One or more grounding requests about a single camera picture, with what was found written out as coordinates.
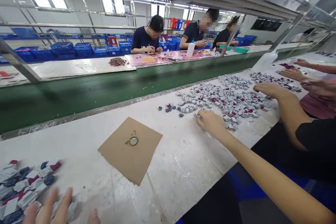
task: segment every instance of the white plastic bottle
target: white plastic bottle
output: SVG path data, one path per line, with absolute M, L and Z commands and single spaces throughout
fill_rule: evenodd
M 189 43 L 188 51 L 187 51 L 187 57 L 188 58 L 191 58 L 193 56 L 194 49 L 195 49 L 195 44 L 193 42 Z
M 258 62 L 251 68 L 252 72 L 264 72 L 278 57 L 278 53 L 274 50 L 267 52 L 258 60 Z

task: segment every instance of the black t-shirt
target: black t-shirt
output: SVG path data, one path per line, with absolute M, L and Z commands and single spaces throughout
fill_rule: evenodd
M 295 135 L 311 153 L 327 162 L 336 163 L 336 118 L 301 124 Z
M 218 47 L 216 44 L 217 42 L 227 42 L 230 37 L 229 29 L 222 30 L 217 37 L 215 38 L 215 41 L 212 44 L 212 48 Z
M 146 32 L 145 27 L 139 27 L 135 30 L 131 50 L 134 48 L 143 48 L 153 46 L 155 49 L 159 47 L 159 39 L 152 39 Z
M 185 29 L 183 36 L 187 38 L 187 43 L 191 43 L 192 40 L 199 41 L 203 39 L 204 31 L 200 33 L 200 27 L 198 22 L 193 22 L 187 26 Z

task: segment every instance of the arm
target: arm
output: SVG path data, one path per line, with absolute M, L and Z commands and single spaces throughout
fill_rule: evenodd
M 199 111 L 198 123 L 219 140 L 240 162 L 255 182 L 293 223 L 329 224 L 336 216 L 314 197 L 270 163 L 232 136 L 223 119 L 213 112 Z
M 307 67 L 310 69 L 314 69 L 326 74 L 336 74 L 336 66 L 328 66 L 328 65 L 319 65 L 319 64 L 311 64 L 303 59 L 297 59 L 294 64 L 299 65 L 301 67 Z
M 291 143 L 296 148 L 306 151 L 306 147 L 296 138 L 295 132 L 302 123 L 310 123 L 312 120 L 301 108 L 296 95 L 278 84 L 270 82 L 256 84 L 253 89 L 277 99 L 280 118 L 285 125 Z

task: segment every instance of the hand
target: hand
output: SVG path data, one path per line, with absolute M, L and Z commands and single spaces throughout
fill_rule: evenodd
M 30 205 L 26 209 L 26 215 L 24 216 L 23 224 L 50 224 L 51 215 L 52 215 L 53 208 L 54 208 L 54 203 L 56 202 L 57 197 L 58 197 L 58 189 L 54 188 L 49 193 L 47 201 L 45 205 L 43 206 L 41 213 L 37 219 L 36 219 L 37 204 L 34 203 Z M 54 217 L 55 224 L 67 224 L 68 223 L 68 207 L 71 203 L 71 197 L 72 197 L 72 188 L 68 188 L 62 198 L 62 201 Z M 96 214 L 97 212 L 94 211 L 94 213 L 95 214 L 90 215 L 89 224 L 100 224 L 100 221 L 96 222 L 98 218 Z
M 143 51 L 153 53 L 155 52 L 155 48 L 150 45 L 150 46 L 147 46 Z
M 295 65 L 299 65 L 299 66 L 301 66 L 301 67 L 310 67 L 310 63 L 309 62 L 307 62 L 305 59 L 303 60 L 303 59 L 297 59 L 296 61 L 294 61 L 294 63 L 293 64 L 295 64 Z
M 302 88 L 309 91 L 309 93 L 325 97 L 331 98 L 332 100 L 336 100 L 336 83 L 329 82 L 324 80 L 314 80 L 309 79 L 301 82 Z
M 230 132 L 225 128 L 223 118 L 214 112 L 199 110 L 198 124 L 211 135 L 213 135 L 218 141 L 223 141 L 233 137 Z
M 300 82 L 309 79 L 308 77 L 304 76 L 297 68 L 282 70 L 279 74 Z
M 258 83 L 253 87 L 253 90 L 256 92 L 260 91 L 265 95 L 275 99 L 279 99 L 288 95 L 295 95 L 284 87 L 280 87 L 278 84 L 271 82 Z
M 198 40 L 198 41 L 195 41 L 194 43 L 195 43 L 196 47 L 205 47 L 206 46 L 206 43 L 203 40 Z

